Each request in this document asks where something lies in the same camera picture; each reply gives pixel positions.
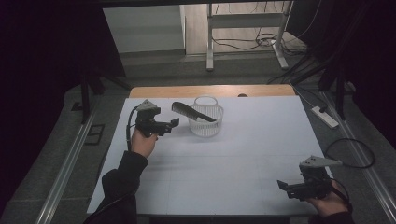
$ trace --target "tabletop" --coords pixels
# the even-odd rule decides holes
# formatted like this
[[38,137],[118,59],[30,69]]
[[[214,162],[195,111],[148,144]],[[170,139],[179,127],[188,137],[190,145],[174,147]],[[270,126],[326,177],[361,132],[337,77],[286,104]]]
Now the tabletop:
[[[234,88],[236,92],[226,91]],[[147,97],[162,109],[158,121],[180,118],[179,126],[161,137],[161,143],[148,158],[149,164],[141,176],[136,193],[137,212],[143,215],[182,216],[299,216],[314,214],[306,203],[290,200],[278,188],[276,180],[304,181],[298,170],[299,162],[311,155],[322,156],[318,141],[305,114],[300,98],[292,90],[280,96],[236,97],[254,90],[272,89],[257,86],[203,87],[214,93],[224,108],[220,132],[203,138],[190,132],[186,118],[171,111],[171,104],[180,101],[192,104],[196,92],[188,87],[147,88],[160,98]],[[126,148],[125,122],[135,105],[144,98],[126,99],[119,124],[108,151],[101,175],[117,167]],[[168,98],[160,91],[168,89],[187,98]],[[97,183],[88,212],[95,210],[103,198],[101,182]]]

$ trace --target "gray floor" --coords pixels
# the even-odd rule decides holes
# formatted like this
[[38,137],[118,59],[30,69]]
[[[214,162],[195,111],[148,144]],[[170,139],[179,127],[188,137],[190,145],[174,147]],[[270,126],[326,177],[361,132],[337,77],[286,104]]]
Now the gray floor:
[[[288,62],[294,64],[298,59],[298,57],[288,58]],[[211,73],[205,70],[205,57],[203,56],[147,54],[140,57],[134,55],[130,58],[130,55],[123,55],[122,61],[127,73],[127,78],[122,80],[136,87],[265,84],[269,78],[283,74],[273,53],[217,55],[215,71]],[[318,94],[316,90],[318,78],[319,76],[311,77],[301,86]],[[97,146],[85,145],[81,149],[51,223],[82,223],[87,216],[85,212],[96,184],[100,164],[110,145],[123,101],[129,94],[127,90],[112,82],[105,79],[103,82],[106,86],[105,94],[92,96],[92,101],[97,102],[92,125],[105,125],[103,137]],[[312,94],[302,91],[302,95],[311,104],[320,104]],[[74,102],[80,102],[79,87],[70,90],[65,95],[64,110],[39,158],[8,203],[1,219],[2,224],[35,223],[37,220],[53,181],[81,128],[81,111],[71,111]],[[340,129],[331,130],[315,117],[310,112],[309,104],[304,103],[304,106],[322,149],[325,149],[332,141],[343,137]],[[396,176],[392,172],[396,168],[395,150],[363,116],[354,105],[350,95],[346,97],[345,106],[346,121],[353,133],[357,139],[365,142],[375,152],[377,161],[372,169],[378,172],[392,197],[395,197]],[[92,136],[87,137],[85,142],[92,143],[96,140],[97,136]],[[336,149],[337,156],[349,157],[350,146],[348,144],[338,146]],[[343,182],[349,191],[355,208],[353,216],[357,223],[390,223],[363,171],[338,167],[332,168],[332,172],[334,177]],[[290,223],[306,223],[306,218],[294,217]]]

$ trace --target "cable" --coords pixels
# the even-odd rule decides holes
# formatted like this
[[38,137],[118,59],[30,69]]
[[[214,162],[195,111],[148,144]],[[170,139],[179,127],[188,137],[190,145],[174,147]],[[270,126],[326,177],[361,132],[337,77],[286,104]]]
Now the cable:
[[230,44],[221,44],[221,43],[219,43],[218,41],[216,41],[216,39],[213,38],[213,37],[212,37],[212,39],[213,39],[213,41],[214,41],[216,44],[218,44],[218,45],[228,46],[228,47],[231,47],[231,48],[234,48],[234,49],[248,50],[248,49],[256,49],[256,48],[258,48],[258,47],[260,46],[260,45],[258,45],[258,46],[252,47],[252,48],[242,49],[242,48],[238,48],[237,46],[230,45]]
[[[309,63],[306,67],[304,67],[304,68],[302,68],[302,69],[300,69],[300,70],[298,70],[298,71],[295,71],[295,72],[291,73],[291,75],[290,75],[290,77],[289,77],[289,80],[291,80],[291,79],[292,79],[296,74],[298,74],[299,72],[302,72],[302,71],[304,71],[305,69],[307,69],[307,68],[308,68],[309,66],[311,66],[314,62],[315,62],[315,60],[312,60],[312,62]],[[286,80],[286,77],[284,77],[280,83],[281,83],[281,84],[285,83],[285,80]]]
[[[261,35],[272,35],[272,36],[271,36],[271,37],[265,37],[265,38],[258,39],[258,37],[261,36]],[[257,34],[255,40],[246,40],[246,39],[215,39],[215,38],[213,38],[213,37],[212,37],[212,39],[213,39],[213,41],[214,41],[216,44],[218,44],[218,45],[228,46],[228,47],[231,47],[231,48],[234,48],[234,49],[249,50],[249,49],[256,49],[256,48],[258,48],[258,47],[260,47],[260,46],[269,47],[269,46],[271,46],[271,45],[273,45],[273,44],[269,43],[268,40],[270,40],[270,39],[271,39],[271,40],[272,40],[272,39],[275,39],[275,37],[276,37],[276,35],[274,35],[274,34],[260,34],[260,30],[259,30],[259,33]],[[243,48],[239,48],[239,47],[234,46],[234,45],[223,44],[223,43],[219,43],[219,42],[218,42],[218,41],[226,41],[226,40],[245,41],[245,42],[253,42],[253,41],[255,41],[255,42],[257,43],[257,46],[252,47],[252,48],[243,49]]]
[[327,104],[326,104],[326,102],[325,102],[324,100],[322,100],[320,97],[318,97],[316,94],[314,94],[312,91],[306,90],[306,89],[304,89],[304,88],[302,88],[302,87],[299,87],[299,88],[300,88],[301,90],[303,90],[303,91],[306,91],[306,92],[308,92],[308,93],[314,95],[318,100],[320,100],[320,101],[325,105],[325,108],[328,107]]
[[218,7],[216,7],[216,12],[215,12],[215,14],[218,14],[219,6],[220,6],[220,3],[218,3]]
[[253,13],[254,11],[256,11],[258,6],[259,6],[259,2],[256,3],[256,7],[249,13]]
[[[372,158],[371,162],[370,162],[368,165],[355,166],[355,165],[351,165],[351,164],[344,163],[343,161],[337,160],[337,159],[335,159],[334,157],[330,156],[330,155],[329,155],[329,150],[332,148],[332,146],[334,146],[336,143],[341,142],[341,141],[353,141],[353,142],[357,142],[357,143],[361,144],[362,146],[364,146],[364,148],[366,149],[366,151],[370,154],[370,156],[371,156],[371,158]],[[330,159],[332,159],[332,160],[341,161],[341,162],[343,163],[344,166],[349,167],[349,168],[367,169],[367,168],[373,166],[374,163],[375,163],[375,154],[374,154],[374,152],[373,152],[366,144],[364,144],[362,141],[359,141],[359,140],[354,139],[354,138],[340,138],[340,139],[338,139],[338,140],[335,140],[334,142],[332,142],[332,143],[326,148],[326,150],[324,151],[323,154],[324,154],[325,157],[328,157],[328,158],[330,158]]]
[[304,34],[311,28],[312,24],[313,24],[314,21],[315,21],[315,18],[316,18],[317,15],[318,15],[319,8],[320,8],[320,5],[321,5],[321,1],[322,1],[322,0],[319,0],[318,8],[317,8],[317,11],[315,12],[314,18],[312,19],[312,21],[311,21],[311,23],[309,24],[309,26],[305,29],[305,31],[304,31],[302,34],[300,34],[300,35],[294,37],[293,39],[291,39],[291,40],[289,40],[289,41],[287,41],[287,43],[289,43],[290,41],[293,41],[293,40],[295,40],[295,39],[300,38],[302,35],[304,35]]
[[275,9],[275,11],[277,12],[277,9],[276,9],[276,5],[275,5],[275,2],[274,2],[274,9]]
[[135,106],[134,109],[132,109],[131,114],[129,115],[128,118],[128,124],[126,125],[126,145],[128,146],[128,151],[131,151],[131,128],[134,127],[134,125],[131,125],[131,119],[136,109],[137,106]]
[[333,181],[337,182],[337,184],[340,185],[343,188],[344,192],[346,193],[346,198],[349,201],[350,197],[349,197],[349,193],[347,192],[347,188],[339,180],[337,180],[335,178],[330,178],[330,180],[333,180]]
[[285,43],[285,40],[282,38],[281,42],[281,47],[284,53],[288,54],[289,56],[295,56],[295,55],[302,55],[305,54],[306,51],[306,46],[305,46],[305,51],[303,50],[295,50],[295,49],[289,49],[288,46]]
[[309,53],[309,51],[305,54],[305,56],[303,58],[300,59],[299,62],[297,62],[297,64],[295,64],[291,69],[289,69],[287,72],[285,72],[284,74],[278,76],[278,77],[272,77],[270,79],[268,79],[267,81],[267,85],[271,84],[272,82],[274,82],[277,79],[280,79],[282,77],[286,77],[289,74],[292,74],[294,72],[295,69],[297,69],[298,67],[300,67],[302,64],[304,64],[309,58],[311,57],[311,53]]
[[314,105],[312,105],[311,103],[309,103],[309,101],[307,101],[307,100],[300,94],[299,91],[297,91],[297,93],[298,93],[299,96],[300,96],[304,101],[306,101],[309,105],[311,105],[312,107],[315,107]]

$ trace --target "hand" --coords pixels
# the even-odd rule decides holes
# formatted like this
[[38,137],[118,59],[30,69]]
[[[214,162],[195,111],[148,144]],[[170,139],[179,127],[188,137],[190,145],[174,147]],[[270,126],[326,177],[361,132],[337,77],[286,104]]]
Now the hand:
[[[332,186],[340,190],[337,183],[333,180]],[[323,199],[310,198],[306,199],[306,201],[315,206],[321,217],[327,217],[336,213],[348,211],[347,205],[344,203],[344,201],[333,192]]]
[[131,139],[132,152],[139,153],[147,158],[154,150],[155,142],[158,140],[158,134],[154,133],[152,136],[147,138],[139,130],[134,129]]

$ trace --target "power strip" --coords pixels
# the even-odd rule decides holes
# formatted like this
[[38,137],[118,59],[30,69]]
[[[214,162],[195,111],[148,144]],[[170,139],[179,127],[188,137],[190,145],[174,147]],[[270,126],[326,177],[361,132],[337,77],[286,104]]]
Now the power strip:
[[326,112],[321,113],[320,107],[315,106],[314,108],[311,109],[314,114],[316,114],[323,122],[327,124],[331,129],[334,129],[338,126],[338,122],[335,121],[330,115],[328,115]]

